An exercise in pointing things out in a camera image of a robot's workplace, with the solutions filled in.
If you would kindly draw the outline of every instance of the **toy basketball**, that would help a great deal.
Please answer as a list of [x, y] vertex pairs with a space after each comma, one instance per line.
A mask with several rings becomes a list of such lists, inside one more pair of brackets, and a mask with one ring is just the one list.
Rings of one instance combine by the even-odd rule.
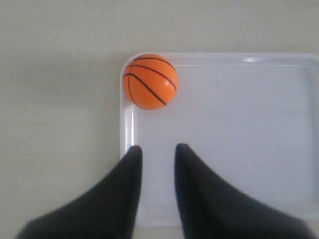
[[141, 109], [155, 110], [167, 105], [176, 94], [177, 87], [174, 67], [160, 55], [141, 55], [125, 68], [124, 92]]

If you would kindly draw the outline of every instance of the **white tray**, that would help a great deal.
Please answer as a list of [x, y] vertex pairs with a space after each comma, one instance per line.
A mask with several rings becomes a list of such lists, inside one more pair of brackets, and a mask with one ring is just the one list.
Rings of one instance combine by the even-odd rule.
[[[144, 156], [138, 225], [180, 224], [174, 192], [180, 142], [251, 197], [319, 218], [319, 59], [305, 53], [159, 54], [179, 77], [170, 104], [141, 110], [121, 87], [121, 156], [133, 144]], [[138, 55], [123, 66], [121, 83]]]

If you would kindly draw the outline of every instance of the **white table surface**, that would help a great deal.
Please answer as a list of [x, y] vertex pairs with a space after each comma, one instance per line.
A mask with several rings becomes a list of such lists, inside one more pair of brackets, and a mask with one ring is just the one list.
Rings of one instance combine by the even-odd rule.
[[[0, 0], [0, 238], [116, 164], [119, 74], [130, 55], [319, 55], [318, 23], [319, 0]], [[135, 238], [182, 233], [137, 228]]]

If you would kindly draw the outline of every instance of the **orange ball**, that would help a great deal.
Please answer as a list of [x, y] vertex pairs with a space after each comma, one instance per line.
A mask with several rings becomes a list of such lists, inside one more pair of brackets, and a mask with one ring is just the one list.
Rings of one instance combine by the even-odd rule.
[[141, 55], [125, 68], [124, 92], [141, 109], [155, 110], [165, 106], [175, 96], [177, 87], [174, 67], [160, 55]]

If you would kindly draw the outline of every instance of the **plastic tray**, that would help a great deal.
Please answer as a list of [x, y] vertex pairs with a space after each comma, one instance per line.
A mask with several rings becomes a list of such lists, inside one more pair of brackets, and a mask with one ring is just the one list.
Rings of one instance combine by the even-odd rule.
[[[143, 149], [138, 225], [179, 225], [174, 150], [188, 143], [239, 190], [301, 218], [319, 218], [319, 59], [306, 53], [159, 53], [176, 68], [173, 101], [156, 111], [121, 87], [121, 156]], [[132, 56], [124, 68], [135, 57]]]

